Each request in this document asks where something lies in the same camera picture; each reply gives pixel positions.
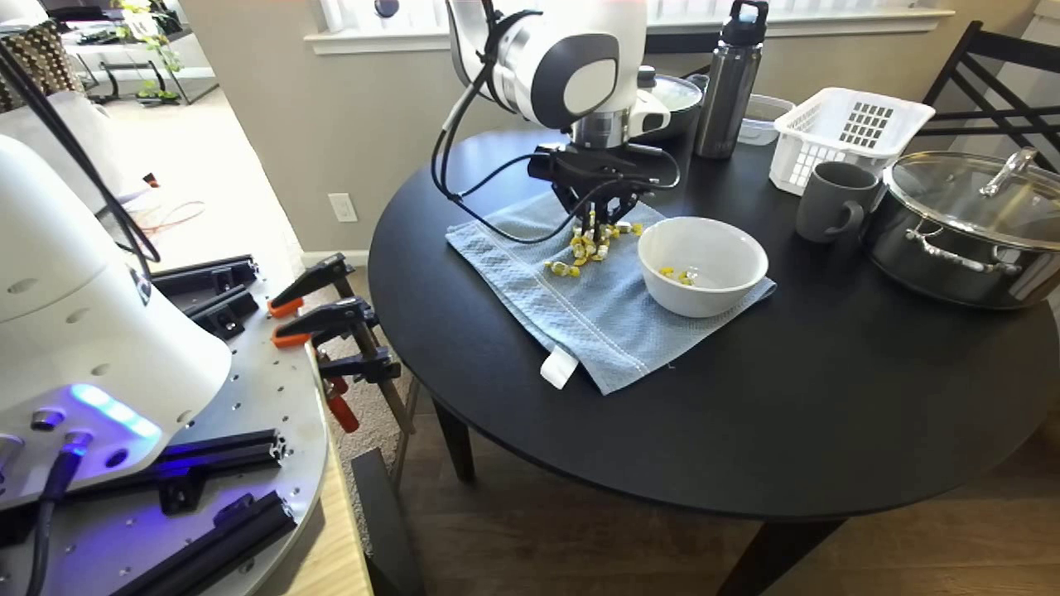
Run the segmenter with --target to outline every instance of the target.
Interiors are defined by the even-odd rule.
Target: cup
[[[883,175],[856,161],[819,161],[796,210],[796,235],[831,246],[841,235],[858,230],[883,194]]]

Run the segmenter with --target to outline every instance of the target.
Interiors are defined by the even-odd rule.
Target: towel
[[[539,239],[563,219],[568,210],[553,194],[538,194],[491,214],[499,227],[518,239]],[[642,201],[628,214],[628,220],[639,224],[659,219]],[[637,239],[612,241],[610,256],[587,265],[579,276],[546,270],[558,257],[569,262],[569,227],[539,246],[522,246],[482,220],[469,220],[448,227],[448,241],[546,350],[563,348],[573,353],[600,392],[622,389],[666,367],[773,290],[766,276],[729,314],[681,317],[649,299]]]

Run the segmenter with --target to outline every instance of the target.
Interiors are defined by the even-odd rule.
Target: wooden floor
[[[462,486],[419,406],[400,497],[431,596],[702,596],[757,529],[474,449],[482,482]],[[1060,596],[1060,412],[995,476],[851,519],[773,596]]]

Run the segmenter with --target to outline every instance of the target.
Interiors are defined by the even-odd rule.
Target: window blind
[[[539,0],[494,0],[499,9],[538,5]],[[649,25],[722,22],[733,0],[649,0]],[[773,0],[773,19],[785,15],[864,15],[917,9],[924,0]],[[400,12],[383,19],[370,0],[322,0],[331,34],[441,34],[446,0],[400,0]]]

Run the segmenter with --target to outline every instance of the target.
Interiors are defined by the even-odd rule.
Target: white bowl
[[[733,311],[770,270],[766,248],[720,219],[662,219],[637,256],[649,293],[684,317]]]

